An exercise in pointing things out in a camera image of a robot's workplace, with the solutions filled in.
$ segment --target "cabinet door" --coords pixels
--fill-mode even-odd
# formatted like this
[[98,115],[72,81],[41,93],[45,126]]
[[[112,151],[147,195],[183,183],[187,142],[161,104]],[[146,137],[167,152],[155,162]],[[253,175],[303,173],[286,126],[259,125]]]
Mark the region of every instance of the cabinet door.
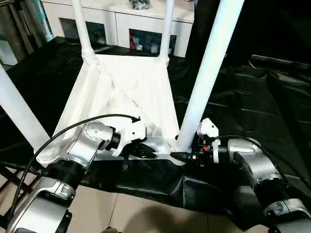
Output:
[[[137,46],[139,37],[139,49],[147,50],[154,47],[153,51],[160,51],[159,34],[162,35],[164,29],[164,20],[159,18],[142,17],[116,13],[117,19],[117,32],[118,32],[118,45],[121,47],[129,48],[133,44]],[[171,41],[170,47],[173,46],[172,51],[175,56],[185,57],[188,46],[188,41],[191,33],[192,24],[184,22],[172,22]]]
[[[73,7],[43,3],[54,36],[79,38]],[[117,27],[114,12],[82,8],[91,42],[117,45]]]

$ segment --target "shelf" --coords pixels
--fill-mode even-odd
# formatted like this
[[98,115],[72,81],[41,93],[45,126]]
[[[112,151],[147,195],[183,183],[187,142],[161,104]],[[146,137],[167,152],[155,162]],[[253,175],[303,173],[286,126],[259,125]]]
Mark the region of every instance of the shelf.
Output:
[[[71,5],[71,0],[42,0],[43,2]],[[163,19],[166,0],[151,0],[147,10],[133,10],[128,0],[81,0],[82,7],[123,14]],[[173,20],[185,23],[194,21],[194,1],[175,0]]]

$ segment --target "white cabinet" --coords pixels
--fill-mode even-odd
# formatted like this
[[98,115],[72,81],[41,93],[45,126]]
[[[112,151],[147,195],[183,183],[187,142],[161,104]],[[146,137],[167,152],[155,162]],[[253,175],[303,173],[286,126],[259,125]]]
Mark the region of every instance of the white cabinet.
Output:
[[[54,36],[78,38],[72,6],[48,2],[44,2],[43,6]],[[89,8],[82,10],[91,42],[118,44],[114,12]]]
[[[153,37],[143,45],[158,47],[164,28],[165,0],[151,0],[147,10],[133,10],[128,0],[81,0],[86,26],[91,42],[130,47],[130,34],[145,33]],[[43,0],[54,36],[78,38],[71,0]],[[171,31],[171,49],[175,56],[186,54],[194,20],[194,2],[175,0]]]
[[[116,19],[117,19],[118,45],[126,48],[130,47],[131,30],[162,33],[164,28],[164,20],[159,18],[141,17],[135,15],[116,13]],[[185,57],[191,33],[191,28],[192,28],[191,23],[184,23],[177,21],[172,22],[171,35],[176,36],[176,42],[175,45],[173,44],[174,48],[172,48],[175,56]],[[155,45],[160,45],[160,41],[155,42]]]

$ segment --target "white bracket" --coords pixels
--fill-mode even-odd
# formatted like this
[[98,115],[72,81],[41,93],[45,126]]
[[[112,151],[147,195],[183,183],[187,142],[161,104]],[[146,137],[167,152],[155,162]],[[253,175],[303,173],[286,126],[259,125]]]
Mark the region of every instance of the white bracket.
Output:
[[[209,118],[205,118],[199,124],[197,134],[201,138],[203,138],[203,135],[207,135],[209,137],[218,137],[219,131],[216,125]],[[219,145],[220,145],[219,139],[212,142],[214,163],[219,163],[219,157],[218,157],[218,146]]]

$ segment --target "white plastic part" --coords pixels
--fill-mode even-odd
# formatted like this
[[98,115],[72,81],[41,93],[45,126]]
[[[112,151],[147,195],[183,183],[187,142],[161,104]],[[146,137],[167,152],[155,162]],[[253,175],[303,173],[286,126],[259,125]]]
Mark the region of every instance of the white plastic part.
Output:
[[175,0],[166,0],[166,10],[164,18],[164,31],[162,34],[161,48],[159,58],[166,62],[168,65],[169,57],[169,47],[171,39],[171,27],[174,12],[174,2]]
[[49,140],[50,137],[1,65],[0,105],[35,151]]
[[94,50],[92,49],[91,42],[89,40],[86,22],[84,21],[83,14],[82,14],[82,7],[80,0],[72,0],[72,6],[74,10],[74,17],[76,20],[76,25],[79,33],[79,38],[81,42],[81,52],[82,57],[89,57],[94,56]]
[[118,132],[121,135],[121,139],[117,149],[111,149],[112,156],[119,156],[123,148],[130,144],[132,141],[139,139],[143,140],[147,137],[146,126],[140,120],[132,124],[127,125],[125,128]]
[[205,118],[199,124],[197,134],[199,136],[203,136],[206,134],[209,137],[218,137],[219,131],[216,125],[209,118]]
[[[209,118],[205,118],[199,124],[197,134],[199,136],[207,135],[209,137],[218,137],[219,131],[216,125]],[[219,163],[218,145],[220,145],[219,139],[212,142],[214,163]]]
[[244,0],[221,0],[200,70],[175,145],[176,151],[189,151],[200,124],[220,66],[238,21]]

